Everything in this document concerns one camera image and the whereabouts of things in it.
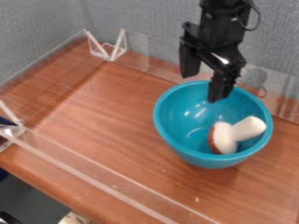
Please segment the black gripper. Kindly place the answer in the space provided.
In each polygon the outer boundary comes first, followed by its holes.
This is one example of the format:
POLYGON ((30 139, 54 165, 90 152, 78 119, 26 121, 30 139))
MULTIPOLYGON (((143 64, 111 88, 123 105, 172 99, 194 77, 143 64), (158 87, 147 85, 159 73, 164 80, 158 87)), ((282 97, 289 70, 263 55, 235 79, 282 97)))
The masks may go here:
POLYGON ((182 24, 179 59, 182 77, 190 78, 205 63, 214 71, 209 102, 230 96, 246 59, 239 52, 249 24, 246 0, 201 0, 201 22, 182 24))

